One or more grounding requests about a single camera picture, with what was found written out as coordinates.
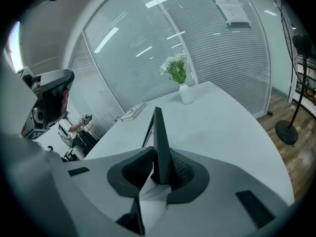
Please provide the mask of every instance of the white flower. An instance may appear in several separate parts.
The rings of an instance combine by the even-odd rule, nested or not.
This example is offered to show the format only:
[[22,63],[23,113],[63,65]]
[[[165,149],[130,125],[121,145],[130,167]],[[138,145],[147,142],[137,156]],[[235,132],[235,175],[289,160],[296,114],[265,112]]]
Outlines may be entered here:
[[184,53],[179,53],[176,55],[176,60],[185,60],[187,58],[187,56]]
[[166,69],[165,68],[163,68],[162,66],[160,66],[160,75],[162,76],[163,75],[163,73],[166,71]]
[[179,60],[186,60],[186,55],[184,53],[179,53],[175,57],[168,56],[166,61],[160,66],[160,74],[163,75],[167,71],[167,67],[169,67],[170,63],[179,61]]

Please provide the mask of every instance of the book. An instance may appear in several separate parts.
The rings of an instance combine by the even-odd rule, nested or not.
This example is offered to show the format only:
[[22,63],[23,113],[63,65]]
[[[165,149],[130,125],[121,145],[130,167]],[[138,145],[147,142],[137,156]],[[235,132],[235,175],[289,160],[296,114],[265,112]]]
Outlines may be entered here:
[[146,106],[146,103],[140,103],[138,105],[135,105],[134,107],[132,107],[131,109],[129,109],[121,118],[120,120],[124,121],[129,121],[129,120],[133,120],[137,117],[137,115],[142,111],[142,109],[144,109],[144,107]]

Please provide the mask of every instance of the green leaves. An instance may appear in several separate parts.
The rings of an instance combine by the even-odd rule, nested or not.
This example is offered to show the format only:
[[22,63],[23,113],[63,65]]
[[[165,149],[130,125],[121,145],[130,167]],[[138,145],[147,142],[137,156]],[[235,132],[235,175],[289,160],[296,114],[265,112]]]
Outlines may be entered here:
[[185,62],[183,60],[176,60],[169,64],[166,71],[172,75],[172,79],[178,84],[185,83],[187,78]]

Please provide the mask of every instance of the white vase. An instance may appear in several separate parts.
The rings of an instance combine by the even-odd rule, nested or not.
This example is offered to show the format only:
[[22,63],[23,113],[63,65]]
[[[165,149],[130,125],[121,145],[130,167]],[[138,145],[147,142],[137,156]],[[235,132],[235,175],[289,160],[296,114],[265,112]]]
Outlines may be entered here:
[[190,93],[189,86],[187,86],[185,83],[180,84],[179,92],[184,104],[187,105],[193,102],[193,97]]

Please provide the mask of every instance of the curved desk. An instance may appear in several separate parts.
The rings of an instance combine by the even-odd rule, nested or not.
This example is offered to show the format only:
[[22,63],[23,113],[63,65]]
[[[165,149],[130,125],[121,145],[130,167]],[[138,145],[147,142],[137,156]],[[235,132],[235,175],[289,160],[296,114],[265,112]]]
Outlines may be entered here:
[[294,202],[290,178],[272,140],[258,121],[233,97],[211,82],[190,87],[194,102],[178,92],[147,102],[131,121],[118,121],[85,159],[121,154],[142,147],[155,107],[162,109],[169,145],[234,164]]

